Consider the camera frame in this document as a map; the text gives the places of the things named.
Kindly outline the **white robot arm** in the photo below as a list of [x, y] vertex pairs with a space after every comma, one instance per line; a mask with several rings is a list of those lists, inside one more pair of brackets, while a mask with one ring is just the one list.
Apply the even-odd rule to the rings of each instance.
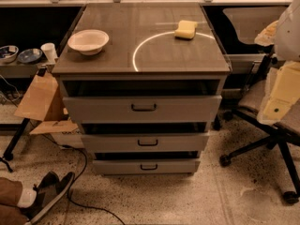
[[293, 0], [276, 22], [255, 38], [259, 45], [275, 47], [285, 63], [267, 74], [257, 120], [264, 125], [279, 122], [300, 98], [300, 0]]

